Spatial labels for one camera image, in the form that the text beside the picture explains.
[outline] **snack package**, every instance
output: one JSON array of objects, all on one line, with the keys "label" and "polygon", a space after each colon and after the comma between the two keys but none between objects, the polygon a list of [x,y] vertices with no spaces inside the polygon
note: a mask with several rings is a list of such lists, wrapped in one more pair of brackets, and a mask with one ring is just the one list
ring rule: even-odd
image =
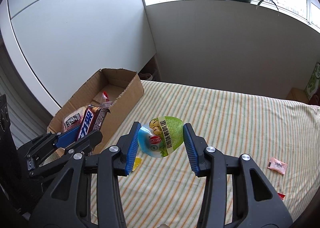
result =
[{"label": "snack package", "polygon": [[271,158],[268,164],[268,168],[273,169],[284,175],[286,169],[287,169],[287,164],[284,162],[281,162],[280,160],[277,160],[275,158]]},{"label": "snack package", "polygon": [[141,162],[142,162],[142,159],[136,157],[134,160],[132,171],[135,171],[137,167],[141,164]]},{"label": "snack package", "polygon": [[280,196],[281,200],[284,200],[284,197],[285,197],[284,194],[278,193],[278,195]]},{"label": "snack package", "polygon": [[70,113],[62,122],[62,133],[72,129],[73,127],[76,127],[81,124],[84,111],[86,107],[81,107],[78,110],[74,111],[73,113]]},{"label": "snack package", "polygon": [[100,107],[110,108],[111,105],[112,105],[112,102],[110,101],[107,92],[103,91],[102,97],[101,97],[101,102],[100,102]]},{"label": "snack package", "polygon": [[139,130],[138,143],[149,156],[166,157],[183,143],[183,122],[170,116],[154,118]]},{"label": "snack package", "polygon": [[93,130],[100,130],[103,120],[108,112],[110,112],[108,108],[89,105],[84,112],[77,140],[83,138]]}]

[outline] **chocolate bar wrapper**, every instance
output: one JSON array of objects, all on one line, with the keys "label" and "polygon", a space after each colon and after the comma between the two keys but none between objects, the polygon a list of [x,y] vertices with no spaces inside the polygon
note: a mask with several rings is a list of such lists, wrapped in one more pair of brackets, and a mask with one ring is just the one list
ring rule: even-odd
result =
[{"label": "chocolate bar wrapper", "polygon": [[77,140],[83,138],[93,130],[100,130],[107,113],[110,113],[108,108],[89,105],[84,112]]},{"label": "chocolate bar wrapper", "polygon": [[70,113],[62,122],[62,130],[61,132],[64,133],[72,128],[79,126],[82,122],[83,115],[87,107],[81,107],[78,110]]}]

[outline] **small pink packet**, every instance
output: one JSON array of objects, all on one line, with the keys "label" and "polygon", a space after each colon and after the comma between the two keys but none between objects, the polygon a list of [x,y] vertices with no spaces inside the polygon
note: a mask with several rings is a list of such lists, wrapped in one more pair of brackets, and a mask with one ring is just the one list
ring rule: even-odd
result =
[{"label": "small pink packet", "polygon": [[287,169],[287,164],[284,162],[281,162],[278,159],[271,158],[268,164],[268,168],[273,169],[284,175],[286,169]]}]

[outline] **windowsill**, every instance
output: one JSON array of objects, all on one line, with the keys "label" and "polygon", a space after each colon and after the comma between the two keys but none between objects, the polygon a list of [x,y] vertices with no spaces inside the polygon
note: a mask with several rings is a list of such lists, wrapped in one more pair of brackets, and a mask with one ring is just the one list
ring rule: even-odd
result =
[{"label": "windowsill", "polygon": [[[171,1],[179,1],[179,0],[152,0],[152,1],[146,2],[146,6],[153,5],[153,4],[159,4],[159,3],[164,3],[164,2],[171,2]],[[258,0],[251,0],[250,4],[257,5],[258,2],[259,2]],[[267,3],[267,2],[261,3],[260,6],[265,7],[265,8],[269,8],[269,9],[272,9],[272,10],[275,10],[275,11],[278,11],[277,8],[274,5],[272,5],[270,3]],[[286,14],[286,15],[288,15],[290,17],[293,17],[293,18],[303,22],[304,24],[308,25],[309,27],[313,28],[315,31],[320,33],[320,28],[318,28],[317,26],[309,23],[305,18],[303,18],[303,17],[301,17],[301,16],[297,15],[296,13],[293,13],[293,12],[291,12],[289,10],[286,10],[286,9],[284,9],[282,7],[278,6],[278,8],[279,8],[279,12],[281,12],[283,14]]]}]

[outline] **bed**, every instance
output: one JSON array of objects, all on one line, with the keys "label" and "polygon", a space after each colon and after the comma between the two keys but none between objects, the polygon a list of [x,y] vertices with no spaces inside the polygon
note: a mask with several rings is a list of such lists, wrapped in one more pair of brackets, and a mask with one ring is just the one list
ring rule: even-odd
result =
[{"label": "bed", "polygon": [[[158,116],[190,122],[196,135],[222,153],[255,160],[296,220],[320,185],[320,107],[300,102],[218,91],[178,84],[142,81],[145,94],[106,148],[127,134],[134,121]],[[127,227],[196,227],[205,178],[191,171],[182,144],[166,158],[138,151],[142,164],[119,177]],[[285,175],[267,168],[270,157],[288,164]],[[226,223],[232,219],[232,181],[228,177]],[[92,177],[92,222],[97,223],[96,175]]]}]

